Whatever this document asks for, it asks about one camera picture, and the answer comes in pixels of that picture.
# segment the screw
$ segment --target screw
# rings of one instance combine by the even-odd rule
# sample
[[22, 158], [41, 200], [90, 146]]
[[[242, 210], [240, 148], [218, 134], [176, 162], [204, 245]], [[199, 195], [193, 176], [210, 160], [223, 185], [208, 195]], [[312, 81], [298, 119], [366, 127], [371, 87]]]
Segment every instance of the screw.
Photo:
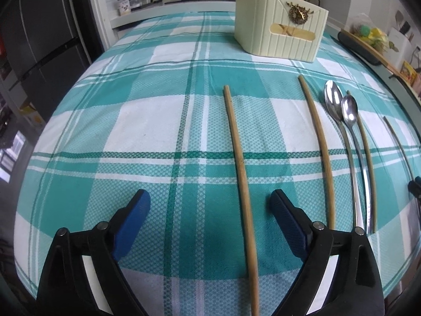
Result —
[[67, 228], [60, 228], [58, 231], [57, 231], [57, 235], [58, 236], [63, 236], [64, 234], [66, 234], [67, 233]]
[[362, 229], [361, 227], [355, 227], [355, 233], [357, 233], [358, 235], [364, 235], [365, 231], [364, 229]]
[[325, 225], [323, 224], [323, 222], [320, 222], [320, 221], [314, 221], [313, 227], [316, 228], [317, 230], [325, 229]]
[[104, 229], [107, 229], [107, 227], [108, 227], [108, 222], [107, 222], [107, 221], [101, 221], [101, 222], [99, 222], [99, 223], [96, 225], [96, 227], [97, 227], [99, 230], [104, 230]]

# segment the gold ornament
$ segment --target gold ornament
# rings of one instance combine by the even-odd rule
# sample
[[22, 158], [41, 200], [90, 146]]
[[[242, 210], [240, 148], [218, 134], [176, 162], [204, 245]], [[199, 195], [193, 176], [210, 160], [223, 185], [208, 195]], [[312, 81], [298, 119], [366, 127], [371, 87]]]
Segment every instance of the gold ornament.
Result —
[[298, 4], [294, 5], [293, 3], [287, 2], [287, 5], [291, 7], [288, 16], [290, 20], [296, 25], [303, 25], [309, 19], [309, 14], [313, 14], [314, 11], [310, 11], [310, 9], [305, 9], [304, 7], [298, 6]]

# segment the bamboo chopstick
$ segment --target bamboo chopstick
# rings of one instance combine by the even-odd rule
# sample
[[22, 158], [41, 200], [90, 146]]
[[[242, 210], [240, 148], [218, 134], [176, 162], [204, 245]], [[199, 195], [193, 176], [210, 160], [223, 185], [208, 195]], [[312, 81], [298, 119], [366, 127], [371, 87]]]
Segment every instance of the bamboo chopstick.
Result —
[[330, 229], [335, 228], [335, 191], [333, 189], [333, 175], [332, 167], [330, 165], [328, 145], [326, 143], [325, 133], [323, 132], [322, 123], [320, 122], [319, 114], [317, 113], [316, 105], [314, 104], [312, 95], [309, 87], [303, 75], [298, 76], [301, 88], [306, 96], [307, 104], [309, 106], [310, 115], [314, 122], [314, 128], [316, 129], [317, 138], [319, 140], [320, 150], [322, 152], [323, 167], [325, 168], [326, 187], [328, 189], [327, 205], [328, 205], [328, 227]]
[[371, 158], [370, 147], [368, 145], [367, 135], [365, 133], [363, 121], [361, 117], [357, 117], [357, 124], [359, 128], [359, 132], [361, 134], [361, 138], [363, 139], [364, 145], [364, 152], [365, 157], [367, 158], [367, 166], [368, 166], [368, 176], [370, 178], [370, 191], [371, 191], [371, 219], [373, 222], [373, 233], [375, 233], [377, 229], [377, 191], [375, 189], [375, 177], [374, 177], [374, 166], [373, 166], [373, 159]]
[[409, 165], [408, 158], [406, 157], [405, 151], [403, 150], [402, 144], [399, 141], [399, 138], [397, 137], [392, 125], [390, 124], [389, 120], [384, 116], [383, 120], [386, 122], [387, 127], [389, 127], [390, 132], [392, 133], [393, 137], [395, 138], [400, 150], [402, 151], [403, 157], [405, 159], [406, 165], [408, 166], [409, 174], [411, 175], [411, 179], [414, 180], [414, 173], [411, 170], [411, 167]]
[[254, 238], [253, 214], [250, 205], [250, 193], [248, 191], [247, 174], [245, 171], [243, 150], [239, 139], [237, 121], [235, 120], [234, 106], [232, 105], [229, 86], [224, 86], [225, 107], [227, 109], [229, 129], [231, 131], [232, 147], [234, 149], [235, 166], [237, 168], [239, 195], [241, 210], [243, 212], [243, 224], [245, 234], [245, 248], [248, 266], [248, 279], [250, 282], [251, 315], [259, 315], [259, 275], [257, 267], [257, 251]]

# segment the plaid tablecloth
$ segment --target plaid tablecloth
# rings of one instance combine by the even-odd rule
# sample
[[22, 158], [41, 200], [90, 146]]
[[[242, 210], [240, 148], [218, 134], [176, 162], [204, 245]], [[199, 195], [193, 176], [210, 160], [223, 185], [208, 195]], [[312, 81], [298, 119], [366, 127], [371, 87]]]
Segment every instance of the plaid tablecloth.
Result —
[[[119, 265], [146, 311], [249, 314], [222, 94], [228, 84], [253, 209], [260, 311], [270, 315], [302, 265], [268, 211], [270, 193], [282, 188], [312, 220], [326, 223], [319, 145], [299, 74], [309, 83], [323, 123], [336, 228], [345, 231], [353, 225], [351, 180], [344, 142], [321, 104], [325, 81], [335, 80], [357, 100], [375, 165], [378, 232], [370, 241], [385, 294], [401, 278], [418, 251], [420, 228], [407, 191], [408, 171], [382, 116], [391, 121], [418, 175], [419, 140], [404, 111], [383, 83], [327, 34], [317, 59], [304, 63], [252, 56], [233, 32], [232, 13], [150, 19], [106, 51], [69, 91], [36, 145], [18, 203], [16, 266], [34, 296], [57, 229], [91, 229], [142, 188], [151, 195], [151, 211]], [[356, 153], [354, 159], [359, 167]], [[359, 174], [358, 179], [364, 203]]]

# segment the spoon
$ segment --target spoon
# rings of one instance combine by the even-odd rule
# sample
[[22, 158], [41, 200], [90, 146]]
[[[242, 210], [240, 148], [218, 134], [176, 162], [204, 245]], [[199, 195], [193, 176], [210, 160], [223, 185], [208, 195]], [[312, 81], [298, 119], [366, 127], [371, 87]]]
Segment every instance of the spoon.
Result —
[[343, 116], [340, 108], [342, 102], [342, 93], [339, 87], [332, 80], [325, 84], [325, 103], [330, 116], [338, 124], [338, 128], [345, 142], [345, 147], [348, 153], [349, 168], [351, 171], [351, 186], [352, 186], [352, 201], [354, 204], [354, 226], [364, 229], [363, 212], [361, 211], [361, 202], [359, 200], [357, 175], [355, 174], [354, 159], [352, 158], [351, 145], [349, 144], [348, 134], [342, 124]]
[[371, 201], [370, 201], [370, 187], [368, 184], [367, 166], [364, 163], [364, 158], [363, 158], [363, 154], [361, 153], [361, 148], [359, 147], [357, 137], [355, 136], [354, 130], [352, 129], [352, 127], [357, 122], [357, 118], [358, 118], [357, 102], [351, 95], [346, 95], [345, 97], [342, 98], [342, 102], [340, 103], [340, 108], [342, 109], [342, 116], [344, 117], [344, 122], [352, 135], [352, 140], [354, 141], [355, 149], [357, 150], [357, 154], [358, 154], [359, 163], [361, 165], [361, 174], [363, 175], [363, 183], [364, 183], [365, 208], [367, 211], [365, 231], [367, 232], [367, 234], [371, 234], [372, 233]]

